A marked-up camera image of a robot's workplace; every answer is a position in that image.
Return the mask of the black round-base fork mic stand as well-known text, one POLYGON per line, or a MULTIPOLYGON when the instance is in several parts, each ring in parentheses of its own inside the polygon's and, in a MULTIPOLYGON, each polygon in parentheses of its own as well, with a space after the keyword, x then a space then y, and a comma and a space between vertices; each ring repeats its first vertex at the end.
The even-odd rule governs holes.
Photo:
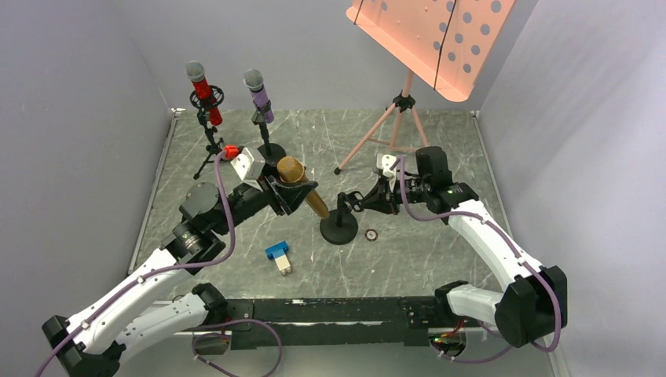
POLYGON ((251 121, 255 126, 259 127, 261 138, 263 140, 263 145, 258 148, 259 152, 269 165, 276 167, 278 162, 286 156, 286 152, 281 145, 270 141, 269 130, 267 127, 267 115, 271 110, 271 101, 268 101, 262 107, 259 107, 256 104, 251 121))

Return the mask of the gold microphone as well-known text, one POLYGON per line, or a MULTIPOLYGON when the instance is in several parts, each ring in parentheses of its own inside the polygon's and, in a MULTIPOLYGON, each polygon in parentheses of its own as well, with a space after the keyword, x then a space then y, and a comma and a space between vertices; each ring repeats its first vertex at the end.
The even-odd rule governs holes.
POLYGON ((276 167, 283 182, 300 184, 302 189, 308 189, 305 201, 320 219, 326 220, 329 218, 328 205, 315 189, 314 182, 307 178, 306 167, 301 162, 295 157, 285 156, 279 160, 276 167))

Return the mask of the black round-base clip mic stand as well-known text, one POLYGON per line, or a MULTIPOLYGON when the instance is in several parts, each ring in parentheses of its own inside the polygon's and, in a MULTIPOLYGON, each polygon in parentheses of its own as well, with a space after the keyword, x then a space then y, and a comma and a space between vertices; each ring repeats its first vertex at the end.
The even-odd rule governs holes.
POLYGON ((359 191, 340 192, 337 195, 336 208, 329 212, 329 217, 320 221, 320 234, 329 243, 344 245, 350 243, 358 233, 358 222, 354 212, 361 212, 363 196, 359 191))

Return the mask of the black tripod shock mount stand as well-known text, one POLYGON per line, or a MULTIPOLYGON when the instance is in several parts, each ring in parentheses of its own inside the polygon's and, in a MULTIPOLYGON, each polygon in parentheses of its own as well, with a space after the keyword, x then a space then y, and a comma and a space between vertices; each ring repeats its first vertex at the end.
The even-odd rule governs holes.
POLYGON ((191 105, 197 110, 196 116, 199 124, 204 128, 204 135, 208 140, 206 146, 207 158, 202 162, 200 168, 194 173, 193 179, 198 180, 204 167, 214 162, 215 156, 224 148, 224 139, 222 137, 217 140, 214 135, 218 132, 217 127, 212 123, 211 111, 219 106, 224 98, 223 90, 218 86, 210 86, 212 94, 206 99, 202 100, 198 97, 195 90, 189 96, 191 105))

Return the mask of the purple glitter microphone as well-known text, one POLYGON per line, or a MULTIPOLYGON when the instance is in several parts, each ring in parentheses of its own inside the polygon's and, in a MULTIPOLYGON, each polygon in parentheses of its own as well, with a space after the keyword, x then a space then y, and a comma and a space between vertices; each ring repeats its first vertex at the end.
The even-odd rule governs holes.
POLYGON ((272 123, 274 114, 262 73, 257 69, 249 69, 244 73, 243 82, 250 90, 255 107, 264 115, 265 122, 272 123))

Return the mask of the red glitter microphone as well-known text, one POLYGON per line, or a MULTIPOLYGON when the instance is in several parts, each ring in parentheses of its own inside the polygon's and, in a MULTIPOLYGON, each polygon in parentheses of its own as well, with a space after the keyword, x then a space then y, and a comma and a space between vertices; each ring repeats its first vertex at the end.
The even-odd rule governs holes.
POLYGON ((185 74, 193 84, 196 97, 199 100, 198 108, 209 115, 212 126, 221 125, 221 113, 218 110, 218 105, 215 104, 214 91, 206 80, 203 65, 196 60, 191 60, 185 65, 185 74))

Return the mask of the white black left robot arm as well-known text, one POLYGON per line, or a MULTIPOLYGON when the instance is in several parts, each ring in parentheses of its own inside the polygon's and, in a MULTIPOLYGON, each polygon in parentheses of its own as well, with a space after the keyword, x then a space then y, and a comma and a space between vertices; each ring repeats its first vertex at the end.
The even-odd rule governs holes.
POLYGON ((317 187, 315 181, 285 183, 259 175, 225 193, 222 183, 192 186, 179 211, 182 221, 125 280, 80 312, 53 316, 42 331, 70 376, 113 376, 141 351, 190 328, 220 324, 228 303, 212 284, 198 284, 173 304, 150 306, 173 287, 209 265, 228 259, 235 227, 260 210, 291 214, 317 187))

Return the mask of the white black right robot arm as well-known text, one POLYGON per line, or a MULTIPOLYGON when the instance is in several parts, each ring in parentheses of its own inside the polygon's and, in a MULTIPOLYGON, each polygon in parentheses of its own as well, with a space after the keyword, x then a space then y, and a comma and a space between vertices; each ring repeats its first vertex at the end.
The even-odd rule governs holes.
POLYGON ((546 267, 498 225, 479 195, 456 182, 448 157, 437 146, 415 151, 417 171, 402 156, 376 158, 375 187, 360 199, 362 210, 397 214, 404 208, 417 221, 440 220, 472 246, 501 290, 489 291, 458 280, 439 287, 436 310, 444 317, 492 325, 514 348, 527 344, 543 352, 557 349, 567 325, 567 277, 546 267))

